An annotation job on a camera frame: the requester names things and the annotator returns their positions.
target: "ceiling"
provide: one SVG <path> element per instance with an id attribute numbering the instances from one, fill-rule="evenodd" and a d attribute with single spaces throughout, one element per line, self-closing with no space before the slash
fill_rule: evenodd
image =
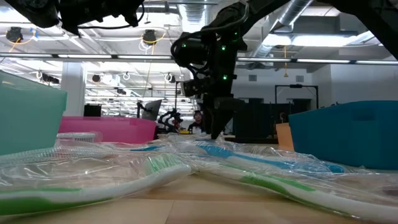
<path id="1" fill-rule="evenodd" d="M 31 24 L 26 18 L 10 8 L 4 1 L 0 1 L 0 52 L 8 52 L 13 43 L 6 38 L 6 32 L 12 26 L 22 28 L 24 40 L 22 45 L 16 45 L 14 53 L 50 53 L 50 54 L 131 54 L 131 55 L 170 55 L 170 46 L 183 31 L 200 30 L 202 26 L 209 24 L 217 13 L 235 1 L 198 0 L 199 4 L 174 4 L 173 2 L 190 2 L 189 0 L 169 1 L 169 12 L 162 12 L 165 2 L 146 1 L 146 13 L 139 27 L 130 27 L 119 30 L 85 29 L 81 30 L 82 38 L 66 33 L 59 27 L 41 29 Z M 257 22 L 244 36 L 248 45 L 246 52 L 240 52 L 238 56 L 249 57 L 252 51 L 264 40 L 264 24 L 266 18 Z M 86 26 L 123 26 L 126 22 L 122 16 L 118 18 L 106 17 L 103 23 L 90 22 Z M 146 29 L 155 30 L 157 43 L 151 47 L 142 43 L 142 35 Z M 313 2 L 296 21 L 291 34 L 281 34 L 286 38 L 294 39 L 303 35 L 345 35 L 356 40 L 357 35 L 366 32 L 367 29 L 357 18 L 340 13 L 334 7 Z M 305 45 L 290 45 L 283 47 L 275 45 L 269 57 L 294 57 L 294 58 L 334 58 L 334 59 L 383 59 L 390 53 L 380 45 L 376 38 L 356 42 L 340 47 L 314 47 Z M 131 88 L 164 88 L 173 89 L 175 85 L 166 81 L 165 76 L 170 73 L 177 80 L 189 80 L 191 74 L 188 70 L 180 68 L 174 63 L 142 62 L 85 62 L 88 72 L 88 87 L 106 86 L 106 83 L 95 83 L 93 75 L 117 75 L 121 87 Z M 278 70 L 284 67 L 284 63 L 268 63 L 263 67 Z M 291 64 L 289 68 L 302 68 L 311 72 L 312 64 Z M 0 69 L 20 75 L 24 78 L 39 81 L 37 72 L 48 73 L 61 79 L 62 62 L 40 60 L 17 60 L 5 58 L 0 64 Z M 131 96 L 142 96 L 144 90 L 134 90 Z M 145 95 L 173 97 L 173 90 L 147 91 Z M 87 96 L 118 96 L 114 90 L 88 89 Z M 105 99 L 101 102 L 108 103 L 111 109 L 113 104 Z M 181 102 L 180 106 L 186 106 L 187 116 L 195 110 L 194 101 Z"/>

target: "pink bin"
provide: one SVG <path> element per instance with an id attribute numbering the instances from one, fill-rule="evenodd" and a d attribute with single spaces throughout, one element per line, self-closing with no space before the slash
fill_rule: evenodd
<path id="1" fill-rule="evenodd" d="M 137 118 L 63 117 L 58 133 L 99 132 L 103 142 L 141 144 L 154 139 L 155 121 Z"/>

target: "teal bin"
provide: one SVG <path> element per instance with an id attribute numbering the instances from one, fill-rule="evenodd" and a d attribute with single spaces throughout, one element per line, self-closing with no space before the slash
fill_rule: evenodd
<path id="1" fill-rule="evenodd" d="M 67 93 L 0 71 L 0 155 L 53 147 Z"/>
<path id="2" fill-rule="evenodd" d="M 296 152 L 368 169 L 398 170 L 398 101 L 359 101 L 289 116 Z"/>

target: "person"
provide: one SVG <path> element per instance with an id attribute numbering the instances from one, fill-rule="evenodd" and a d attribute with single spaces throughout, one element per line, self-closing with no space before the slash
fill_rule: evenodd
<path id="1" fill-rule="evenodd" d="M 201 115 L 201 112 L 195 111 L 195 114 L 193 115 L 193 119 L 195 119 L 195 122 L 188 127 L 188 131 L 190 131 L 192 134 L 205 132 L 202 118 L 203 116 Z"/>

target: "monitor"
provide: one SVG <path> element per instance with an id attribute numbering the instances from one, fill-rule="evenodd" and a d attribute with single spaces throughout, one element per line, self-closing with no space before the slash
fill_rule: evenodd
<path id="1" fill-rule="evenodd" d="M 162 100 L 152 101 L 145 105 L 145 110 L 142 110 L 142 118 L 148 119 L 151 121 L 157 120 L 157 115 L 159 114 L 160 105 L 162 104 Z"/>

